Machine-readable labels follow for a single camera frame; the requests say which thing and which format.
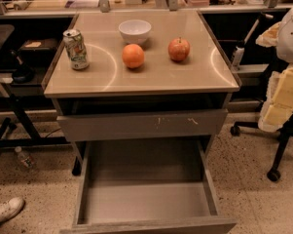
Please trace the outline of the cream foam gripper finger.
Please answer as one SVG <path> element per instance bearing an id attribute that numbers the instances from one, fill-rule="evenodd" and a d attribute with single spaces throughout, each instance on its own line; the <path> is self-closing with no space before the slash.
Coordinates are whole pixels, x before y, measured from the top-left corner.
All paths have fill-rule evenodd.
<path id="1" fill-rule="evenodd" d="M 258 120 L 260 130 L 273 133 L 293 115 L 293 64 L 282 72 L 273 71 Z"/>

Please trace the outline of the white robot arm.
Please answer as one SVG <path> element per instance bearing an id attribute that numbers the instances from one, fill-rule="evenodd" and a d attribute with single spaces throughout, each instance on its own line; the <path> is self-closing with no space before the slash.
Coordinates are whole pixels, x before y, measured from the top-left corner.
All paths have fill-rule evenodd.
<path id="1" fill-rule="evenodd" d="M 273 71 L 263 103 L 258 127 L 265 132 L 280 129 L 293 114 L 293 7 L 256 39 L 262 47 L 275 47 L 276 56 L 288 63 L 283 71 Z"/>

